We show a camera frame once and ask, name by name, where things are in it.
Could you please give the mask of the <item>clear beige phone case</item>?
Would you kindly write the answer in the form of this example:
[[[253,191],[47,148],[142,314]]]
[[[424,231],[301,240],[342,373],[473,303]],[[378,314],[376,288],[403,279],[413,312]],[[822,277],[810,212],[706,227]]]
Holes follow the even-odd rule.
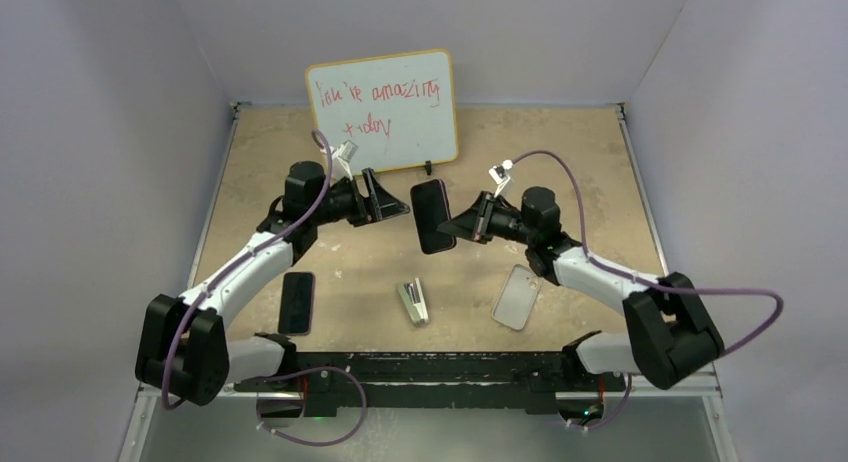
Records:
[[[542,283],[527,266],[517,264],[507,276],[491,316],[498,324],[522,331],[533,310]]]

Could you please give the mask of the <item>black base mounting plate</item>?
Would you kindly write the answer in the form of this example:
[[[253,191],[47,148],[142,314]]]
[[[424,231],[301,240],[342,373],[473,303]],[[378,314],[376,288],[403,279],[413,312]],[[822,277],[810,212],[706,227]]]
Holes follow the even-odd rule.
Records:
[[[340,408],[520,409],[529,415],[578,414],[601,392],[621,392],[623,376],[582,374],[562,351],[301,352],[293,381],[246,380],[238,392],[301,390],[309,417]]]

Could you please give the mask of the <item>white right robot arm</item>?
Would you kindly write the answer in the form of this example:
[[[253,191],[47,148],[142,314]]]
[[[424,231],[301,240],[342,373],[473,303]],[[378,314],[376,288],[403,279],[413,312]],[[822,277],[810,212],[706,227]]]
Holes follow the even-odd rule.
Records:
[[[620,373],[640,374],[667,390],[724,353],[724,340],[687,276],[630,272],[596,258],[563,231],[560,217],[547,188],[525,190],[518,207],[483,191],[438,230],[478,244],[495,237],[523,244],[536,276],[624,317],[623,333],[593,331],[564,346],[561,374],[569,386],[584,389],[600,374]]]

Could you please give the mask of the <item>dark smartphone on table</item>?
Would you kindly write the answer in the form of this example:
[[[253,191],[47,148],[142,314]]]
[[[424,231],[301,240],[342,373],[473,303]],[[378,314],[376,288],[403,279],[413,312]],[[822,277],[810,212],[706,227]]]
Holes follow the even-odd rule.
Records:
[[[316,278],[312,272],[287,272],[283,276],[277,332],[308,335],[312,326]]]

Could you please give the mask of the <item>silver stapler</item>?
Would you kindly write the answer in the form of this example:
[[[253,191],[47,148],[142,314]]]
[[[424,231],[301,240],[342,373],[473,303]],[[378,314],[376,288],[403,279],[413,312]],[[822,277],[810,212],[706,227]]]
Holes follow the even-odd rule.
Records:
[[[403,282],[396,285],[398,295],[415,326],[423,326],[429,322],[429,314],[423,293],[423,287],[419,278],[411,282]]]

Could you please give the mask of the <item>whiteboard with red writing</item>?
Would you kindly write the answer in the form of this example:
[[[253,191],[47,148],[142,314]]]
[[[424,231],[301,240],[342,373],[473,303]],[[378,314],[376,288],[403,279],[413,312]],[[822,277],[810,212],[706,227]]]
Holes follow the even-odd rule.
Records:
[[[452,58],[445,49],[316,64],[305,72],[315,126],[357,150],[359,173],[451,162],[459,154]]]

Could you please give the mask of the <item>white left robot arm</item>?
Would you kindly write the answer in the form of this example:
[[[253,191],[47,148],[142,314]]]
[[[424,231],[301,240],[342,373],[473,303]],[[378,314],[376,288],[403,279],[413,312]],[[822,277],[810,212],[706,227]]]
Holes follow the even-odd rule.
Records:
[[[148,304],[136,379],[160,389],[166,407],[171,397],[206,405],[224,386],[249,379],[260,378],[275,391],[292,387],[298,377],[293,342],[268,333],[230,342],[226,331],[269,282],[306,254],[320,226],[346,221],[360,227],[409,213],[373,170],[363,170],[361,178],[365,194],[356,179],[332,181],[317,162],[293,164],[282,195],[232,259],[181,295],[160,294]]]

